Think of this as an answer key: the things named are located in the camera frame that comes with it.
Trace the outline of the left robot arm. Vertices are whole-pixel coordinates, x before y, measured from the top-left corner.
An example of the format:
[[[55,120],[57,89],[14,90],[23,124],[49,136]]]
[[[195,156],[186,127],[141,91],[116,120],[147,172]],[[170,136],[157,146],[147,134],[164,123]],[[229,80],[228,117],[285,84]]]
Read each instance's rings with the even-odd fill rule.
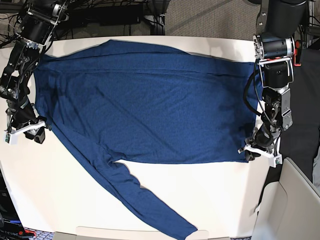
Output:
[[[246,107],[260,117],[262,125],[238,150],[247,161],[268,159],[271,167],[282,164],[281,134],[293,124],[291,89],[294,67],[300,66],[302,44],[294,33],[308,6],[306,0],[253,0],[260,10],[253,36],[255,63],[243,92]]]

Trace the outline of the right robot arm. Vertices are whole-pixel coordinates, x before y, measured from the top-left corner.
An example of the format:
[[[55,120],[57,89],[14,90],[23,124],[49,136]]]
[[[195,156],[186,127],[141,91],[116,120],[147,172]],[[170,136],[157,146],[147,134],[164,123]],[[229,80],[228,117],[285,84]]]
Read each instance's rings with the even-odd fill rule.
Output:
[[[4,140],[12,145],[18,135],[42,144],[45,130],[51,129],[46,117],[38,115],[28,95],[28,82],[41,58],[53,42],[57,25],[68,19],[68,0],[30,0],[15,34],[15,44],[0,77],[0,97],[7,102]]]

